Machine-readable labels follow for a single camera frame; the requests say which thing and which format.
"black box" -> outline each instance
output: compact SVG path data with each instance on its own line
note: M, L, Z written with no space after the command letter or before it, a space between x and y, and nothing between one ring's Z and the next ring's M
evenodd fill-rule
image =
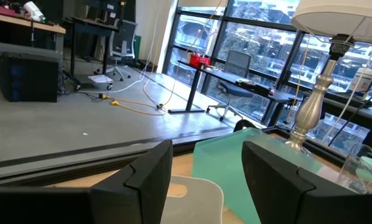
M57 102L58 61L29 54L3 53L1 92L10 102Z

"cup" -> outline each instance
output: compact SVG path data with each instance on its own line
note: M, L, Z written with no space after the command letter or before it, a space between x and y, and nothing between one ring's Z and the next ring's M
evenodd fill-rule
M372 148L355 144L342 167L336 183L358 194L372 194Z

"office chair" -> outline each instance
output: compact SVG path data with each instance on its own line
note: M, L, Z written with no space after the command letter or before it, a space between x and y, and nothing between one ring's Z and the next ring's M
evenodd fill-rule
M248 77L249 73L249 63L251 62L251 56L248 54L244 54L242 52L238 52L235 50L230 50L228 54L228 59L225 63L225 72L232 73L235 75L239 75L243 78ZM251 93L248 90L242 89L238 86L235 86L231 83L226 82L218 82L219 89L222 90L222 92L228 97L229 101L225 105L210 105L207 108L207 112L209 112L211 107L218 109L218 108L224 108L225 112L223 113L223 116L220 117L220 121L223 121L225 118L225 115L228 111L231 111L236 115L240 116L241 119L243 119L243 116L237 112L232 106L230 106L230 101L232 99L237 99L239 97L253 97L254 94Z
M119 26L118 23L119 19L116 19L114 26ZM116 75L116 73L118 73L121 75L120 81L124 81L124 75L119 66L117 66L117 63L125 57L132 57L135 59L134 41L136 28L137 23L124 20L122 26L119 28L119 32L111 33L108 58L115 60L115 65L111 68L107 68L106 74L113 73L113 75Z

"lamp shade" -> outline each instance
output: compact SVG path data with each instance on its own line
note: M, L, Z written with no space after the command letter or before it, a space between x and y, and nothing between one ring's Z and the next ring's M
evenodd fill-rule
M348 34L372 42L372 0L300 0L291 23L317 35Z

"silver lamp base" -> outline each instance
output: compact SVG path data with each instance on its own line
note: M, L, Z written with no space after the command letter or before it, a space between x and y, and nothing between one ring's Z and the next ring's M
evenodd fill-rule
M303 147L309 130L316 127L322 113L324 95L333 82L332 73L339 58L343 57L351 46L355 44L349 35L338 34L331 40L330 58L324 71L316 77L316 84L312 94L301 104L295 117L295 129L291 131L290 138L285 142L291 148L310 154Z

